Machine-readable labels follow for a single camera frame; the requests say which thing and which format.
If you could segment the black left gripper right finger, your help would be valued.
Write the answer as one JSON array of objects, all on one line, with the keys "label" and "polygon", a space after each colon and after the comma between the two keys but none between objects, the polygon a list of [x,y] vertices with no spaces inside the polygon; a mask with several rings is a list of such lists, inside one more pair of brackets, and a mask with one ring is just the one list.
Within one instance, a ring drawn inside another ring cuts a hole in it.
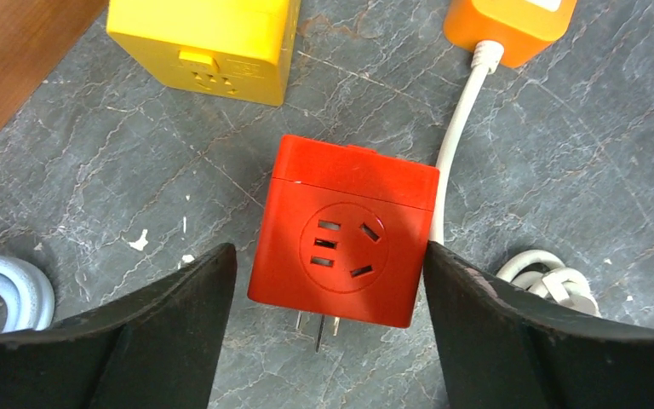
[{"label": "black left gripper right finger", "polygon": [[424,284],[452,408],[654,408],[654,329],[561,307],[438,243]]}]

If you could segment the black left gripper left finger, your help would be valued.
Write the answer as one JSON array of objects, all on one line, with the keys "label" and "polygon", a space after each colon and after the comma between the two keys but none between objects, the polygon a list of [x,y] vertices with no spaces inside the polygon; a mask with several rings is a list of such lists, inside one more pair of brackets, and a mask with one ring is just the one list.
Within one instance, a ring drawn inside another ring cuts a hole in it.
[{"label": "black left gripper left finger", "polygon": [[0,335],[0,408],[205,408],[237,277],[235,247],[50,328]]}]

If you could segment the red cube socket adapter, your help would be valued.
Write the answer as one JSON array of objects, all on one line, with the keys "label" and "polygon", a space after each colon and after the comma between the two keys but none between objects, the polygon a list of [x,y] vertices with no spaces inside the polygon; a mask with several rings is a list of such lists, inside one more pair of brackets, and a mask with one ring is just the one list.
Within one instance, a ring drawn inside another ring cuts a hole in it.
[{"label": "red cube socket adapter", "polygon": [[255,249],[250,300],[408,327],[438,182],[433,166],[283,136]]}]

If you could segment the yellow cube socket adapter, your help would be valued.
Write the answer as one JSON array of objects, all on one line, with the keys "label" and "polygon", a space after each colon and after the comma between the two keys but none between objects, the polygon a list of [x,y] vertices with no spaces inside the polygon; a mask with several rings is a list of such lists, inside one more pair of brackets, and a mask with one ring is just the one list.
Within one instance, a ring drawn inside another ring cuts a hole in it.
[{"label": "yellow cube socket adapter", "polygon": [[300,0],[111,0],[106,33],[161,84],[279,107]]}]

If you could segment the orange power strip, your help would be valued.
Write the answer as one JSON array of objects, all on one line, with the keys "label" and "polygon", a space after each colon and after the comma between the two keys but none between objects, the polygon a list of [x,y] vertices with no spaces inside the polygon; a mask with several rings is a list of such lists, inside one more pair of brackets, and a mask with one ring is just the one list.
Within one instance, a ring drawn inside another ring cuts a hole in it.
[{"label": "orange power strip", "polygon": [[483,40],[504,47],[501,63],[517,68],[559,40],[571,22],[576,0],[456,0],[444,33],[455,46],[473,51]]}]

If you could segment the wooden compartment tray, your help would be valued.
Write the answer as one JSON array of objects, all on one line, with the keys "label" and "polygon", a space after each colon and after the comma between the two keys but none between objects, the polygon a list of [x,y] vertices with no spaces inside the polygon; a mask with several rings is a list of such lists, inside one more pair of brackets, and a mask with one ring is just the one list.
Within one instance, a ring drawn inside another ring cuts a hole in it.
[{"label": "wooden compartment tray", "polygon": [[93,0],[0,1],[0,130],[105,7]]}]

